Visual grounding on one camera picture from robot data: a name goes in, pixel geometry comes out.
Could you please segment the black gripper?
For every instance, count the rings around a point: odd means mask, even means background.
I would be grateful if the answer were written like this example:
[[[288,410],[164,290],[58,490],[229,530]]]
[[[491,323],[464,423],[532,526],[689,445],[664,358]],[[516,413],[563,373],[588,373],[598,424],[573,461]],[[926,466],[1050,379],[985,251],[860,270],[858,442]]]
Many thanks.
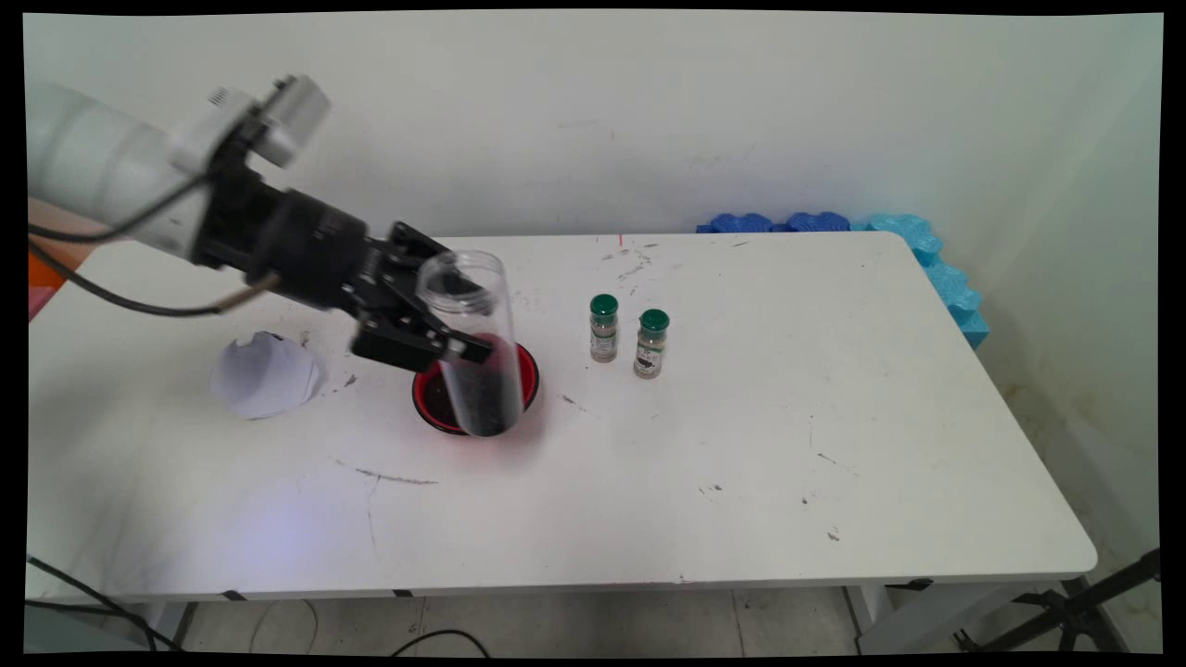
[[[191,262],[241,271],[246,288],[203,310],[228,312],[264,292],[310,309],[352,312],[359,325],[350,351],[407,371],[429,371],[439,360],[486,363],[490,342],[446,325],[407,284],[369,284],[363,269],[374,239],[363,220],[312,195],[272,188],[246,164],[246,139],[227,139],[208,164],[210,189]],[[398,271],[449,253],[448,246],[394,222],[383,242],[385,265]]]

